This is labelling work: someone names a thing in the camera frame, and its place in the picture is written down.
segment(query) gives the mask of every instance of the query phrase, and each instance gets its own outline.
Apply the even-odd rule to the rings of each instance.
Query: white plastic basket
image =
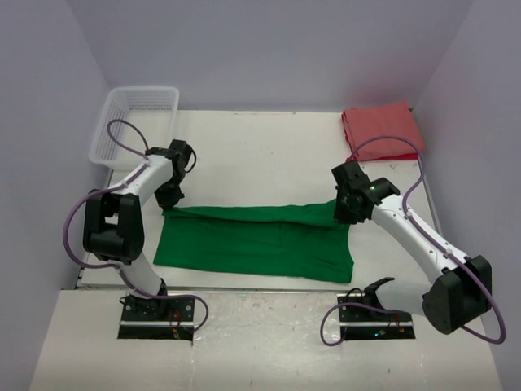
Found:
[[[150,147],[167,147],[173,139],[179,91],[174,87],[132,86],[112,90],[105,101],[89,159],[115,170],[134,169],[141,159],[117,146],[108,136],[107,123],[126,120],[142,131]],[[116,139],[131,148],[144,151],[142,140],[127,125],[111,127]]]

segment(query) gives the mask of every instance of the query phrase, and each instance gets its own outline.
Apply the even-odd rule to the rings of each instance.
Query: gray wall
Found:
[[[492,351],[508,390],[521,382],[520,20],[519,0],[476,1],[414,109],[444,233],[493,264],[509,336]]]
[[[427,85],[473,0],[68,0],[110,86],[181,107],[334,111]]]
[[[64,0],[0,12],[0,389],[27,389],[61,288],[75,199],[101,184],[87,150],[107,84]],[[80,252],[80,230],[72,237]]]

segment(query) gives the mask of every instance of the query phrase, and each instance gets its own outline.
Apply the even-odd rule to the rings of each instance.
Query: white table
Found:
[[[147,118],[137,125],[143,129]],[[255,206],[326,202],[335,198],[331,169],[345,161],[348,145],[339,113],[324,112],[207,112],[180,111],[176,138],[186,140],[198,162],[182,183],[186,198],[179,206]],[[402,192],[419,175],[414,161],[382,161],[362,165],[370,178],[386,177]],[[127,173],[114,173],[112,182]],[[424,187],[410,198],[416,212],[432,225]],[[161,210],[152,197],[143,207],[144,253],[153,261],[163,226]],[[153,266],[171,288],[346,290],[365,287],[385,276],[427,281],[416,262],[373,222],[350,230],[349,248],[355,261],[352,283],[325,283],[311,279],[237,275]],[[88,262],[98,262],[89,256]],[[85,270],[82,287],[121,287],[111,270]]]
[[[63,291],[32,391],[400,390],[496,391],[488,344],[463,331],[444,336],[413,316],[416,340],[350,341],[318,336],[330,292],[205,293],[208,323],[194,345],[117,340],[122,291]],[[195,307],[200,319],[201,305]],[[471,323],[483,331],[481,322]],[[338,337],[338,317],[326,325]]]

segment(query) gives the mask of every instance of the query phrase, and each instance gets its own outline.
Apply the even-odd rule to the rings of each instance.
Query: stack of red cloth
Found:
[[[425,149],[422,135],[406,101],[376,108],[349,108],[342,113],[345,139],[351,151],[370,138],[398,136],[407,138],[420,151]],[[383,139],[365,145],[355,156],[364,160],[417,160],[418,153],[407,143]]]

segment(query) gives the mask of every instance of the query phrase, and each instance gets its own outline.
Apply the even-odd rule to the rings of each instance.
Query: folded green fabric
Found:
[[[335,202],[304,206],[191,207],[164,212],[154,263],[188,269],[349,283],[348,225]]]

